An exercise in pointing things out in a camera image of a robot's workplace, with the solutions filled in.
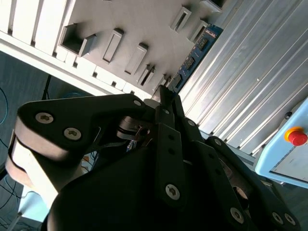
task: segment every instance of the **gray floor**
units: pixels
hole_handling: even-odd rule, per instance
[[[5,144],[8,145],[10,142],[12,129],[15,125],[17,109],[26,102],[41,100],[47,78],[47,73],[0,52],[0,87],[4,90],[9,105],[8,116],[4,123],[0,125],[0,138]],[[78,90],[55,77],[51,78],[48,91],[51,99],[62,98],[69,92],[85,94],[81,90]],[[5,101],[0,92],[0,121],[4,115]],[[0,143],[0,164],[5,162],[6,157],[7,149]],[[14,186],[14,181],[9,176],[8,183],[12,187]],[[2,180],[0,184],[10,190],[4,180]],[[17,195],[21,195],[22,188],[22,185],[18,183],[16,184],[15,191],[17,192]],[[9,196],[10,194],[8,192],[0,188],[0,207],[8,200]],[[7,226],[4,227],[1,225],[5,223],[10,224],[10,220],[13,220],[16,214],[16,198],[12,196],[7,205],[0,210],[0,231],[6,230],[5,227]],[[22,219],[21,222],[26,222],[34,227],[40,225],[38,222],[33,222],[27,219]],[[17,225],[14,230],[18,231],[21,230],[21,228],[29,229],[27,226]]]

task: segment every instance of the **metal slot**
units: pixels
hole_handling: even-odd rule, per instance
[[[109,38],[109,41],[108,41],[108,46],[107,46],[107,49],[106,49],[106,52],[103,56],[103,60],[106,61],[107,63],[110,63],[111,60],[112,60],[112,57],[114,56],[119,44],[120,44],[120,41],[122,39],[122,36],[123,36],[124,32],[120,29],[114,29],[112,31],[112,34]]]
[[[77,55],[78,57],[82,57],[90,52],[96,35],[90,35],[82,39],[76,34],[77,27],[78,24],[72,24],[63,28],[63,32],[60,38],[60,46]]]
[[[180,31],[185,23],[187,22],[188,18],[191,16],[192,12],[182,7],[180,12],[178,13],[177,17],[175,18],[174,22],[171,25],[171,29],[175,31]]]
[[[176,81],[178,82],[177,85],[175,86],[175,88],[179,88],[179,86],[182,84],[183,82],[183,77],[181,74],[179,74],[177,77],[176,77]]]
[[[138,80],[138,84],[140,84],[141,86],[147,84],[153,77],[154,71],[155,71],[154,67],[150,68],[150,65],[147,65]]]
[[[199,39],[199,37],[203,34],[203,32],[205,31],[206,27],[207,27],[208,23],[206,23],[205,21],[201,21],[196,29],[194,30],[194,33],[192,34],[190,41],[193,43],[196,43],[196,41]]]
[[[131,56],[129,63],[125,68],[125,72],[129,75],[135,74],[140,66],[143,58],[145,57],[148,47],[145,44],[140,43],[136,48],[134,54]]]
[[[214,2],[217,2],[218,5],[222,6],[222,3],[220,3],[220,1],[214,1]],[[208,8],[211,12],[221,13],[222,9],[214,2],[212,2],[211,0],[205,0],[201,1],[200,3],[206,8]]]

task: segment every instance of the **blue cable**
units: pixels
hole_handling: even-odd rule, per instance
[[[78,93],[78,92],[70,92],[65,94],[64,96],[62,96],[62,99],[67,99],[67,98],[75,98],[75,97],[82,97],[83,94],[82,93]]]
[[[6,98],[6,95],[4,93],[4,91],[2,90],[2,88],[0,87],[0,91],[2,92],[4,99],[5,99],[5,103],[6,103],[6,111],[5,111],[5,115],[3,120],[0,122],[0,125],[3,124],[3,122],[5,121],[6,117],[8,116],[8,111],[9,111],[9,103],[8,103],[8,99]]]

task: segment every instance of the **blue circuit board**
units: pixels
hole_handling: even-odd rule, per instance
[[[222,31],[223,29],[212,24],[209,24],[206,27],[185,59],[184,63],[181,65],[179,71],[171,80],[168,86],[169,90],[178,93],[183,88],[189,77],[211,49]]]

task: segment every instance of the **screw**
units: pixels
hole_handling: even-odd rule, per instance
[[[50,124],[53,122],[52,115],[45,112],[37,113],[35,119],[42,124]]]
[[[272,214],[273,214],[274,219],[275,219],[279,224],[283,225],[283,220],[281,219],[281,217],[280,217],[277,213],[275,213],[275,212],[273,212]]]
[[[294,219],[289,214],[285,213],[284,216],[292,225],[296,225]]]
[[[134,100],[134,104],[136,104],[137,106],[141,106],[141,102],[139,102],[138,100]]]
[[[192,122],[191,120],[188,120],[188,124],[194,127],[194,122]]]
[[[239,223],[243,224],[244,223],[244,217],[242,216],[241,212],[237,209],[232,207],[230,209],[232,217]]]
[[[180,198],[180,192],[173,184],[168,184],[166,186],[166,193],[172,200],[177,201]]]
[[[284,118],[285,119],[289,119],[292,115],[292,112],[287,112],[285,115],[284,115]]]
[[[219,146],[221,146],[221,142],[220,140],[214,139],[215,143],[218,144]]]
[[[81,138],[81,132],[76,128],[67,128],[64,130],[64,136],[72,141],[77,141]]]

